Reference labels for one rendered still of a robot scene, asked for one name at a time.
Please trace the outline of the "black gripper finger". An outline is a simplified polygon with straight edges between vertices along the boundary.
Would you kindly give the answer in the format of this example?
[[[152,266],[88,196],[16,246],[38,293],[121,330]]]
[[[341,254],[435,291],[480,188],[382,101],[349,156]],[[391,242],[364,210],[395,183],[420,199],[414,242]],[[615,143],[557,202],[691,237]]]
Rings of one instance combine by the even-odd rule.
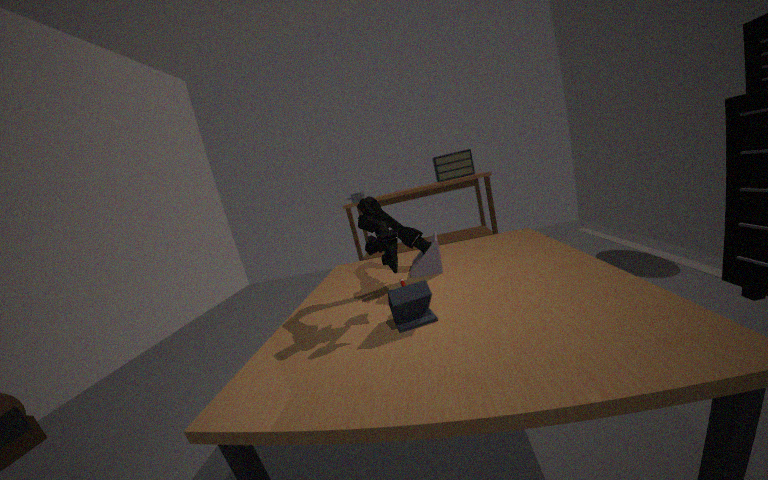
[[[385,261],[383,261],[383,264],[384,265],[388,265],[395,274],[397,273],[397,270],[398,270],[398,257],[397,257],[397,260],[395,260],[395,261],[393,260],[393,258],[389,259],[389,260],[385,260]]]
[[[397,260],[397,246],[398,246],[398,238],[391,238],[387,239],[381,242],[382,247],[387,248],[390,255],[392,256],[393,260]]]

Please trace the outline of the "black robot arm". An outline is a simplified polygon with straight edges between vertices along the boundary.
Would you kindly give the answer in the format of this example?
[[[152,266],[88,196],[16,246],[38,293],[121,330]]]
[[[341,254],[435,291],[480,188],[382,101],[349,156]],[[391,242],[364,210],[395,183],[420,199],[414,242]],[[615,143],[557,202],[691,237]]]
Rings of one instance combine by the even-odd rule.
[[[397,232],[397,237],[402,241],[403,244],[410,247],[411,249],[415,246],[417,249],[423,252],[423,255],[431,246],[431,241],[429,243],[427,240],[421,237],[423,234],[421,231],[415,228],[401,225],[381,209],[380,204],[375,198],[370,196],[362,198],[357,207],[363,213],[363,215],[358,217],[358,227],[360,229],[371,233],[375,231],[375,234],[377,235],[379,231],[389,230],[390,227]],[[411,245],[412,243],[413,245]],[[368,236],[365,250],[370,256],[378,251],[379,253],[382,253],[380,250],[380,244],[379,236],[376,238],[370,235]]]

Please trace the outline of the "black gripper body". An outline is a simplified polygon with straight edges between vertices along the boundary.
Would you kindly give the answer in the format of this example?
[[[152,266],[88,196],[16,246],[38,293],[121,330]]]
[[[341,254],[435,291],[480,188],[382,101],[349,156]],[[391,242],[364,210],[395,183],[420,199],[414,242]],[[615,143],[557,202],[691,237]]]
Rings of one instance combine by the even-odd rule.
[[[395,231],[395,230],[393,230],[393,229],[392,229],[392,230],[381,230],[381,231],[379,231],[379,232],[377,233],[376,237],[378,238],[378,236],[379,236],[379,240],[380,240],[380,243],[381,243],[381,242],[382,242],[382,240],[384,241],[384,240],[387,240],[387,239],[391,239],[391,238],[395,238],[395,237],[397,237],[397,233],[396,233],[396,231]],[[392,256],[390,255],[390,253],[389,253],[389,251],[387,250],[387,248],[385,248],[385,247],[382,247],[382,245],[381,245],[381,244],[380,244],[380,250],[381,250],[381,252],[383,252],[383,251],[384,251],[384,253],[385,253],[385,254],[383,254],[383,255],[382,255],[382,257],[381,257],[381,259],[382,259],[382,263],[383,263],[383,261],[385,261],[385,260],[389,260],[389,259],[392,259]]]

